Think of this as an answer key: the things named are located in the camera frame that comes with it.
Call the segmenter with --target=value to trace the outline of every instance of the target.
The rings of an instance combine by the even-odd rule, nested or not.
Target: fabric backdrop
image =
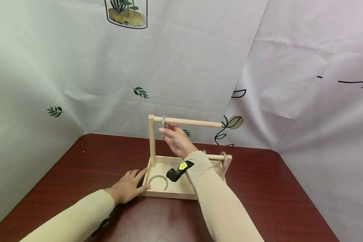
[[[85,133],[219,122],[267,1],[0,0],[0,220]]]
[[[363,0],[269,0],[235,91],[214,141],[277,151],[339,240],[363,242]]]

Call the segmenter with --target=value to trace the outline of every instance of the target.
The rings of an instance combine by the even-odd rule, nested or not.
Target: wooden rod
[[[149,152],[151,153],[151,167],[156,165],[156,144],[155,144],[155,115],[150,114],[149,119]]]
[[[207,158],[210,160],[224,160],[225,157],[223,155],[207,155]],[[231,155],[227,155],[227,160],[232,159]]]
[[[154,117],[155,122],[162,122],[163,117]],[[195,125],[195,126],[203,126],[203,127],[213,127],[213,128],[221,128],[222,123],[216,122],[208,122],[208,121],[199,121],[199,120],[190,120],[190,119],[174,119],[174,118],[165,118],[166,123],[176,123],[176,124],[186,124],[186,125]]]

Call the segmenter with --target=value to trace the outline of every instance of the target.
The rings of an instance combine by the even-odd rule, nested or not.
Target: hand
[[[167,123],[166,128],[159,128],[159,131],[172,152],[183,160],[189,154],[198,150],[189,140],[186,133],[174,123]]]
[[[127,203],[131,199],[138,196],[148,190],[151,185],[143,185],[137,188],[138,182],[148,171],[148,168],[144,170],[134,170],[127,171],[125,176],[123,176],[116,184],[114,184],[111,188],[106,188],[105,192],[109,193],[114,199],[116,205],[120,203]]]

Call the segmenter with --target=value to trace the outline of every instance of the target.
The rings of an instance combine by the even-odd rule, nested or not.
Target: white cloth
[[[363,0],[269,0],[221,145],[277,151],[341,242],[363,242]]]

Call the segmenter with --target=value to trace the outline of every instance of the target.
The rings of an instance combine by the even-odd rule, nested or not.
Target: dark red table
[[[278,153],[196,145],[233,156],[228,186],[241,200],[265,242],[338,242]],[[156,154],[174,156],[156,141]],[[0,224],[0,242],[15,242],[51,217],[128,170],[149,160],[149,140],[111,135],[81,137]],[[136,198],[119,205],[110,223],[88,241],[212,241],[197,201]]]

